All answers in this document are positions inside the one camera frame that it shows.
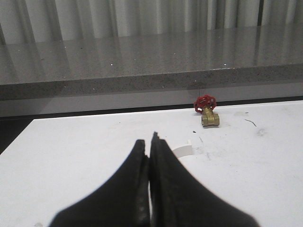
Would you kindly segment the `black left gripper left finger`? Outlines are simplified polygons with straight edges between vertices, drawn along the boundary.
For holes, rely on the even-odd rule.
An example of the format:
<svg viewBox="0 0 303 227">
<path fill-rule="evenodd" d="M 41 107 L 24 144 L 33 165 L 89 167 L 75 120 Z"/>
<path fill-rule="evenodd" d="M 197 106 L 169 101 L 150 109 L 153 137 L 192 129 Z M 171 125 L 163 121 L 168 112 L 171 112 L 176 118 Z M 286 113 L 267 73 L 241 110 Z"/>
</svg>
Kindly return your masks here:
<svg viewBox="0 0 303 227">
<path fill-rule="evenodd" d="M 148 227 L 149 158 L 137 140 L 119 169 L 86 198 L 56 214 L 52 227 Z"/>
</svg>

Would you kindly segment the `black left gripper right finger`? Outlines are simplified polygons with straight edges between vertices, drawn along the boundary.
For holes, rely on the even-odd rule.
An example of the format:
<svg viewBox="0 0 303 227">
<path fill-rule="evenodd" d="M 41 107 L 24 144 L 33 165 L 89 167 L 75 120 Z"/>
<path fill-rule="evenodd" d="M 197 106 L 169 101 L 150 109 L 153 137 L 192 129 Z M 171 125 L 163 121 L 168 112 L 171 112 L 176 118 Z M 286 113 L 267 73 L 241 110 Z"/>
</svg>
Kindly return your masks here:
<svg viewBox="0 0 303 227">
<path fill-rule="evenodd" d="M 150 151 L 152 223 L 157 227 L 257 227 L 249 214 L 205 188 L 154 133 Z"/>
</svg>

